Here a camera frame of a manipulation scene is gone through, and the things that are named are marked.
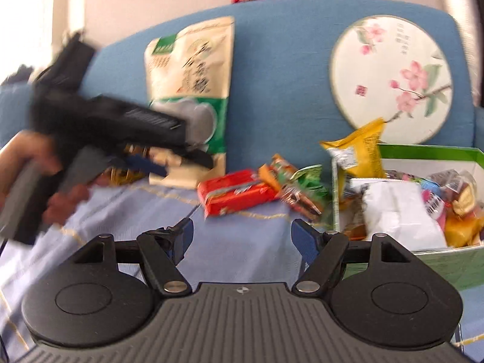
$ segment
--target ribbed gray surface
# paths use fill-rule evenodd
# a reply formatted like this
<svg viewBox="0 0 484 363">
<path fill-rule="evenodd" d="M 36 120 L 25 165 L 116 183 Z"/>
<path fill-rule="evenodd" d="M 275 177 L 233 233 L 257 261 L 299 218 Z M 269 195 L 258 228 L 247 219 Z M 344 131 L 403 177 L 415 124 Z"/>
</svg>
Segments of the ribbed gray surface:
<svg viewBox="0 0 484 363">
<path fill-rule="evenodd" d="M 237 290 L 245 287 L 244 293 Z M 170 299 L 136 335 L 88 351 L 42 346 L 25 363 L 457 363 L 450 345 L 398 352 L 354 339 L 316 299 L 297 298 L 283 283 L 202 284 Z"/>
</svg>

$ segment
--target circular black cover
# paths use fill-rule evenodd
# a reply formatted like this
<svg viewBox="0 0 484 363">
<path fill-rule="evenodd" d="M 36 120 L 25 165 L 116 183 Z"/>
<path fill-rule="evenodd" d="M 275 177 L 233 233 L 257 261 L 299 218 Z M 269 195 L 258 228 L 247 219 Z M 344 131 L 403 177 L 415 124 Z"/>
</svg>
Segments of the circular black cover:
<svg viewBox="0 0 484 363">
<path fill-rule="evenodd" d="M 335 287 L 330 304 L 350 333 L 386 348 L 448 341 L 462 314 L 458 292 L 420 261 L 370 263 Z"/>
<path fill-rule="evenodd" d="M 153 310 L 138 279 L 102 263 L 61 265 L 30 288 L 22 302 L 28 329 L 55 345 L 89 348 L 133 333 Z"/>
</svg>

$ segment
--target white plastic bag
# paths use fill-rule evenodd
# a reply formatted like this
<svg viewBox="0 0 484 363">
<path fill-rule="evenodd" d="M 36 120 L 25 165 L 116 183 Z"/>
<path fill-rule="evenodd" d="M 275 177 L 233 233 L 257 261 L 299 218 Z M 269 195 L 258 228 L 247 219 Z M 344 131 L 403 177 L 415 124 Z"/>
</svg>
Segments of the white plastic bag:
<svg viewBox="0 0 484 363">
<path fill-rule="evenodd" d="M 393 180 L 368 184 L 363 194 L 363 217 L 367 240 L 383 232 L 410 251 L 447 247 L 444 233 L 425 210 L 418 183 Z"/>
</svg>

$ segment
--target white label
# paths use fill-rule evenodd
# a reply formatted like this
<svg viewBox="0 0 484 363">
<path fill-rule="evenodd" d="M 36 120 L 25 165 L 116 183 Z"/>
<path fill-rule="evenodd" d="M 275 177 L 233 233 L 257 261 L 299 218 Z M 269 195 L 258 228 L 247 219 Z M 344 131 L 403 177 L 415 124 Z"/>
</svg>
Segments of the white label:
<svg viewBox="0 0 484 363">
<path fill-rule="evenodd" d="M 348 170 L 358 165 L 356 161 L 356 153 L 353 146 L 349 146 L 346 149 L 328 149 L 330 155 L 336 160 L 338 165 L 344 170 Z"/>
</svg>

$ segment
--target metal screw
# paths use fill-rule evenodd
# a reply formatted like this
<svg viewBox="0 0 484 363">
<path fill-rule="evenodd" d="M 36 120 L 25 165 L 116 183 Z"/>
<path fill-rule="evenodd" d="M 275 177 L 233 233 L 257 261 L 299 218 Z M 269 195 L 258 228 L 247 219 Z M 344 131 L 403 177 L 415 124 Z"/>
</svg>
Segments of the metal screw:
<svg viewBox="0 0 484 363">
<path fill-rule="evenodd" d="M 313 293 L 319 289 L 319 284 L 314 281 L 301 281 L 296 285 L 296 289 L 302 293 Z"/>
<path fill-rule="evenodd" d="M 186 291 L 187 288 L 188 285 L 183 281 L 168 281 L 165 285 L 163 285 L 163 289 L 170 293 L 181 293 Z"/>
</svg>

